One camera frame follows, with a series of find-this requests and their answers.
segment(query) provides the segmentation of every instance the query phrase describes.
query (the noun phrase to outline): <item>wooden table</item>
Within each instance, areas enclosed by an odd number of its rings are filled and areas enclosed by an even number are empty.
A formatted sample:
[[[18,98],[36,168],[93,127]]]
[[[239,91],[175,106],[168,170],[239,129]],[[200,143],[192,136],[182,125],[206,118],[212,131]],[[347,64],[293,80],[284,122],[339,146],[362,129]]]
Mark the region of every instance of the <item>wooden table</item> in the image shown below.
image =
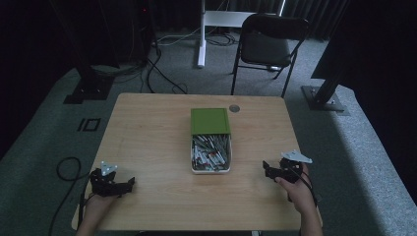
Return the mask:
[[[240,108],[228,110],[230,172],[193,174],[190,109],[230,105]],[[118,165],[116,182],[137,182],[99,228],[297,230],[300,214],[262,167],[263,160],[278,166],[280,153],[293,149],[299,148],[280,97],[122,93],[92,169],[104,160]]]

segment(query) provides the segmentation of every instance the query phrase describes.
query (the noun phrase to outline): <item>box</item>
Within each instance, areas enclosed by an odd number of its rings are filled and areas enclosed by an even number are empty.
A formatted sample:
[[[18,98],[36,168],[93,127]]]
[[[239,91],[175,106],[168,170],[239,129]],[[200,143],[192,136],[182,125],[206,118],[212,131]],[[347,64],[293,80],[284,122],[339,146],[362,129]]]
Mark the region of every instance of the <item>box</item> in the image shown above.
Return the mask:
[[[191,169],[195,174],[230,171],[231,133],[226,108],[191,109]]]

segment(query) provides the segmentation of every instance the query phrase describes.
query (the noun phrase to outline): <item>light wood surface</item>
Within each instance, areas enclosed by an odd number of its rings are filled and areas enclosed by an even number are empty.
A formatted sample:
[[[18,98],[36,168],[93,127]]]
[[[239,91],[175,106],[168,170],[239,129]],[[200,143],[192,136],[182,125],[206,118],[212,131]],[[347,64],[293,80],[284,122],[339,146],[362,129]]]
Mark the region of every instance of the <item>light wood surface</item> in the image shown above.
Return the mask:
[[[190,109],[230,105],[240,107],[228,110],[230,172],[193,174]],[[299,229],[300,214],[262,168],[263,160],[277,167],[280,153],[293,149],[299,148],[280,97],[122,93],[92,169],[104,160],[118,165],[116,182],[137,182],[100,229]]]

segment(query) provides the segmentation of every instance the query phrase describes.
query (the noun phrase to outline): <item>stand base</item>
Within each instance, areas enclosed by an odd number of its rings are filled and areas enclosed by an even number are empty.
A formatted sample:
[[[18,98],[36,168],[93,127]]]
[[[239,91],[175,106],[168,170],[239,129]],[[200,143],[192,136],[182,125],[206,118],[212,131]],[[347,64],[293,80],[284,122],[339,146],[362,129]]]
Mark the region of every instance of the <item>stand base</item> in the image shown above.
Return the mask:
[[[340,116],[350,116],[349,111],[347,110],[346,106],[340,104],[340,101],[334,93],[330,100],[325,104],[317,103],[314,98],[316,96],[317,91],[320,87],[311,87],[311,86],[302,86],[301,89],[304,92],[304,95],[309,103],[309,107],[311,110],[323,110],[323,111],[335,111],[337,115]]]
[[[83,79],[79,81],[73,94],[67,95],[64,104],[82,104],[84,100],[105,100],[110,93],[114,77],[100,78],[94,89],[85,89]]]

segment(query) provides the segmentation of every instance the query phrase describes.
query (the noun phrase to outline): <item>green lid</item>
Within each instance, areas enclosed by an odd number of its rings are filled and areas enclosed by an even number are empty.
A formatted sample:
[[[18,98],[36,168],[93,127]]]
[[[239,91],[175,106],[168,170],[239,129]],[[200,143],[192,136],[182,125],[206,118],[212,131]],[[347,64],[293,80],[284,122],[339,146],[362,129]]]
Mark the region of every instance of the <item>green lid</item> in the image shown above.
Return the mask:
[[[230,134],[226,108],[191,109],[191,134],[215,135]]]

